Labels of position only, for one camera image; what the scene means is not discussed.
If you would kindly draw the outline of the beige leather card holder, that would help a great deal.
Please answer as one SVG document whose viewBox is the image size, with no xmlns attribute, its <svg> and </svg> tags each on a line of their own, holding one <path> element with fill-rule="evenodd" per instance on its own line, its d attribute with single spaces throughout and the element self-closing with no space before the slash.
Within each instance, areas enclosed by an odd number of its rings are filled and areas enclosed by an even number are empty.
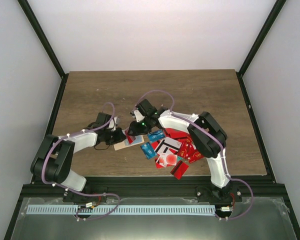
<svg viewBox="0 0 300 240">
<path fill-rule="evenodd" d="M 127 135 L 126 132 L 123 130 L 123 134 L 126 136 L 126 139 L 122 142 L 116 143 L 113 145 L 115 151 L 119 151 L 128 147 L 132 147 L 135 145 L 143 144 L 145 142 L 142 135 L 138 136 L 130 136 Z"/>
</svg>

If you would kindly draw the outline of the red card black stripe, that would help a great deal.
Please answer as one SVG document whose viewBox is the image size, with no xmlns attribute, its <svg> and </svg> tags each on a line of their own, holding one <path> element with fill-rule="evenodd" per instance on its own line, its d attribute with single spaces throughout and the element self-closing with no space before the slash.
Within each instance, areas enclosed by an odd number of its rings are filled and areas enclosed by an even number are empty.
<svg viewBox="0 0 300 240">
<path fill-rule="evenodd" d="M 131 144 L 136 140 L 136 137 L 135 137 L 135 136 L 131 136 L 131 135 L 129 135 L 128 133 L 129 133 L 129 129 L 126 128 L 126 129 L 124 130 L 124 134 L 125 134 L 125 136 L 126 136 L 126 140 L 127 140 L 127 142 L 128 142 L 128 145 L 131 145 Z"/>
</svg>

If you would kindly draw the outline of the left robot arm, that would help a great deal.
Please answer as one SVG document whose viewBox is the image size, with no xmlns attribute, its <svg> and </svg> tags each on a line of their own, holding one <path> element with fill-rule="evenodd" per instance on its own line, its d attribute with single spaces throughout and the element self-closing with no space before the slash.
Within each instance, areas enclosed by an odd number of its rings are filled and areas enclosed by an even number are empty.
<svg viewBox="0 0 300 240">
<path fill-rule="evenodd" d="M 46 135 L 31 163 L 31 173 L 43 183 L 65 188 L 79 201 L 87 202 L 92 189 L 86 185 L 84 176 L 71 169 L 73 155 L 100 143 L 111 146 L 125 141 L 127 137 L 118 127 L 118 121 L 118 117 L 100 112 L 94 122 L 79 132 L 64 136 Z"/>
</svg>

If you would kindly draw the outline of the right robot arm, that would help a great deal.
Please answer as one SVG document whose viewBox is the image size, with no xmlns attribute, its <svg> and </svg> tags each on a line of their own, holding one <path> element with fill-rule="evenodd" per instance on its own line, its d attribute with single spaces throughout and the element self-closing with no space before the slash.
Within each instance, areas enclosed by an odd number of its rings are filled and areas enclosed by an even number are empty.
<svg viewBox="0 0 300 240">
<path fill-rule="evenodd" d="M 231 176 L 226 163 L 228 136 L 209 112 L 184 114 L 166 107 L 157 109 L 143 99 L 130 114 L 134 118 L 128 127 L 130 136 L 149 134 L 154 127 L 189 134 L 195 149 L 207 160 L 211 174 L 211 195 L 219 202 L 230 196 Z"/>
</svg>

